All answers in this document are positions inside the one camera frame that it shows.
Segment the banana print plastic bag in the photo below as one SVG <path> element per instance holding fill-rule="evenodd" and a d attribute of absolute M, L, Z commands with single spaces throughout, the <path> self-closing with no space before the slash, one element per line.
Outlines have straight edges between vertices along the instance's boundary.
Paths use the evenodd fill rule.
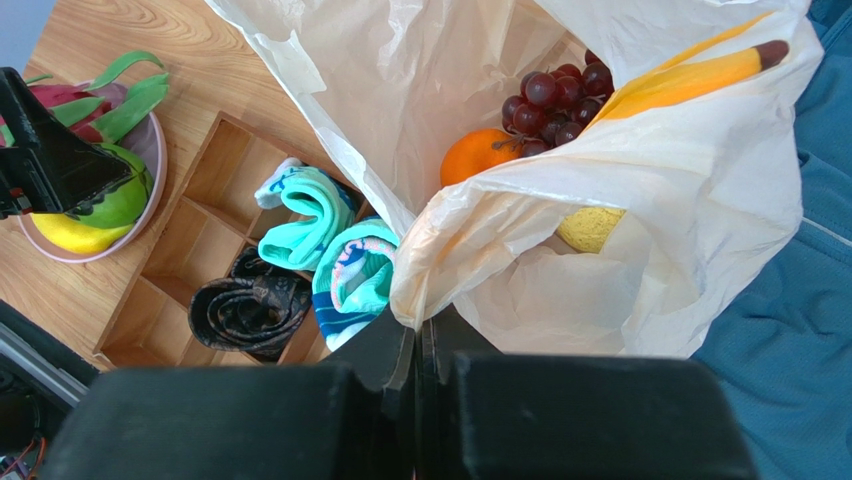
<path fill-rule="evenodd" d="M 802 219 L 794 105 L 823 49 L 806 1 L 214 1 L 401 237 L 396 319 L 448 306 L 506 352 L 688 357 Z M 593 51 L 621 90 L 772 40 L 781 63 L 442 187 L 530 70 Z M 624 209 L 602 250 L 555 234 Z"/>

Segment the yellow lemon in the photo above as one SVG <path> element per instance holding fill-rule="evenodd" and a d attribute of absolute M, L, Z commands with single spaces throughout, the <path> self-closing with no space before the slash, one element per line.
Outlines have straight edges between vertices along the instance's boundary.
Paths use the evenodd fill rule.
<path fill-rule="evenodd" d="M 597 254 L 625 213 L 624 209 L 584 207 L 567 216 L 555 234 L 575 251 Z"/>

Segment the yellow banana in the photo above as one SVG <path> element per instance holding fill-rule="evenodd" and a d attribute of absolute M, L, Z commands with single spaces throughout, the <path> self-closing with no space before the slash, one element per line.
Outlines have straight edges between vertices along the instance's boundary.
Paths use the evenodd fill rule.
<path fill-rule="evenodd" d="M 626 119 L 696 99 L 779 65 L 789 51 L 787 42 L 772 40 L 722 57 L 649 73 L 617 91 L 594 120 Z"/>

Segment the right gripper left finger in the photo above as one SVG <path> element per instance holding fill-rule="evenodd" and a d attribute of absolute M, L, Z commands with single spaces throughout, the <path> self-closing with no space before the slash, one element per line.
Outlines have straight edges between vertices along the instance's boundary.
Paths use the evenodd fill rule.
<path fill-rule="evenodd" d="M 389 313 L 325 360 L 101 375 L 46 479 L 408 479 L 397 437 L 414 333 Z"/>

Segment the dark red grape bunch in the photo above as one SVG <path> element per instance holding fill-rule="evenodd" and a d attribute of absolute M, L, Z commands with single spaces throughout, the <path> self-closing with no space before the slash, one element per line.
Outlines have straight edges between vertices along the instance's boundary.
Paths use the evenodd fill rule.
<path fill-rule="evenodd" d="M 584 61 L 525 74 L 518 93 L 503 102 L 505 134 L 492 147 L 523 158 L 576 140 L 614 93 L 609 67 L 591 51 Z"/>

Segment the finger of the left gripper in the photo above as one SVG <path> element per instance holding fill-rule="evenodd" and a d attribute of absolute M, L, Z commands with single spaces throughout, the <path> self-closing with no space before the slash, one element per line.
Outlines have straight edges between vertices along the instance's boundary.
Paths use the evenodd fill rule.
<path fill-rule="evenodd" d="M 1 69 L 1 117 L 14 139 L 1 149 L 3 217 L 65 213 L 133 177 L 124 160 L 54 118 L 11 67 Z"/>

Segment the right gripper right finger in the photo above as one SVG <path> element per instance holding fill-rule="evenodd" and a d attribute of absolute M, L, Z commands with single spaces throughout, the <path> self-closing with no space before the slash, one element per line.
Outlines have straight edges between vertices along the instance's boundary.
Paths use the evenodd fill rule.
<path fill-rule="evenodd" d="M 754 479 L 691 360 L 507 354 L 448 309 L 417 337 L 422 479 Z"/>

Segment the orange fruit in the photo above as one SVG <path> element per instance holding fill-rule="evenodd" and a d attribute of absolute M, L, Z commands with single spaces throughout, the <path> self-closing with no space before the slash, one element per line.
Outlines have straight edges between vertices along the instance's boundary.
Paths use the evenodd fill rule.
<path fill-rule="evenodd" d="M 446 152 L 440 167 L 442 187 L 461 183 L 521 156 L 521 142 L 498 129 L 468 133 Z"/>

